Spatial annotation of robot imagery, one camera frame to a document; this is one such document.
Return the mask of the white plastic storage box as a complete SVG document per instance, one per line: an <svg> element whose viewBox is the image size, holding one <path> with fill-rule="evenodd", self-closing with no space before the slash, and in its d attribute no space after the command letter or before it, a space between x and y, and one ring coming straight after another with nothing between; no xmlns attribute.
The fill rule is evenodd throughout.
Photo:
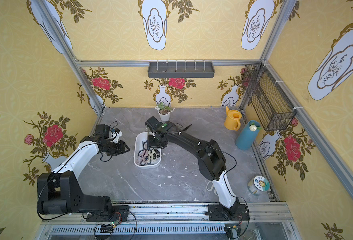
<svg viewBox="0 0 353 240"><path fill-rule="evenodd" d="M148 133L140 133L136 137L134 164L141 169L152 169L160 165L162 150L148 146Z"/></svg>

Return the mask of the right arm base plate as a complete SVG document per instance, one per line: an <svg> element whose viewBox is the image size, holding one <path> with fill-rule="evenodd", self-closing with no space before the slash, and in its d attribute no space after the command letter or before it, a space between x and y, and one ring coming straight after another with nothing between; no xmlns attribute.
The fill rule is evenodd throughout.
<svg viewBox="0 0 353 240"><path fill-rule="evenodd" d="M246 205L236 205L230 209L220 204L208 205L205 215L210 221L249 221L249 210Z"/></svg>

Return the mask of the cream kitchen shears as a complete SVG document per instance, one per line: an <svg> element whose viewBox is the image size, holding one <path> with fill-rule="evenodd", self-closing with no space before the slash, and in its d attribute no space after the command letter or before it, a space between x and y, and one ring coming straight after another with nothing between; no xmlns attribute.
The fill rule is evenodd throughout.
<svg viewBox="0 0 353 240"><path fill-rule="evenodd" d="M161 156L161 153L157 149L149 151L149 159L151 162L156 162Z"/></svg>

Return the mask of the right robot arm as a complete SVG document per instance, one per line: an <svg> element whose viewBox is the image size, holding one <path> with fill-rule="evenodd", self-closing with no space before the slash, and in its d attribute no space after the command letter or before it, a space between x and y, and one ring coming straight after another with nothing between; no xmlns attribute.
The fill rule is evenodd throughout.
<svg viewBox="0 0 353 240"><path fill-rule="evenodd" d="M149 147L161 149L173 143L196 157L200 173L212 182L218 194L219 204L210 207L220 211L217 214L220 220L231 220L239 215L240 202L228 182L226 159L216 141L200 140L176 124L170 121L162 123L155 117L147 119L145 126L152 132L148 135Z"/></svg>

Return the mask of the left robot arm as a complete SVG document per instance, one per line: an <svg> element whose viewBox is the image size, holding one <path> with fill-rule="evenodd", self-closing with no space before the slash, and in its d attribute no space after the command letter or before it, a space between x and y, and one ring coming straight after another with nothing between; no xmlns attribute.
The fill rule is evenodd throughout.
<svg viewBox="0 0 353 240"><path fill-rule="evenodd" d="M41 174L37 181L37 213L39 215L65 215L92 213L112 216L114 213L109 197L86 195L78 178L97 154L110 158L130 151L121 140L122 132L108 125L97 125L91 136L84 137L74 152L52 172Z"/></svg>

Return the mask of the small black scissors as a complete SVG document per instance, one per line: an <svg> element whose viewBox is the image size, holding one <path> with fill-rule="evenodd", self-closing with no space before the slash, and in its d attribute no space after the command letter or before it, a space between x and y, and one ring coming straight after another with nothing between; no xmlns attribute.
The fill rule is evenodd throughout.
<svg viewBox="0 0 353 240"><path fill-rule="evenodd" d="M143 150L144 151L149 151L149 147L148 147L148 141L144 141L142 144Z"/></svg>

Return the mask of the pink handled scissors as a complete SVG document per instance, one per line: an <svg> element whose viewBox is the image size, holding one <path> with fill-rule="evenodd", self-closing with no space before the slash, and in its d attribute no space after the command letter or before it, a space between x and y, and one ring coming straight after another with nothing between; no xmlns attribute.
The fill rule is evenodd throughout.
<svg viewBox="0 0 353 240"><path fill-rule="evenodd" d="M144 150L139 151L137 163L140 166L149 165L151 163L151 161L149 159L149 151L144 151Z"/></svg>

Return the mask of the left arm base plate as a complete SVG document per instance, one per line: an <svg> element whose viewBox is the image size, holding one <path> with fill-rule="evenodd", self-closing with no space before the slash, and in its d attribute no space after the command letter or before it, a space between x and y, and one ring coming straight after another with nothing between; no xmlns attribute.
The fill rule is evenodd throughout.
<svg viewBox="0 0 353 240"><path fill-rule="evenodd" d="M130 207L128 205L113 205L107 211L100 213L91 213L86 217L86 222L126 222L128 219Z"/></svg>

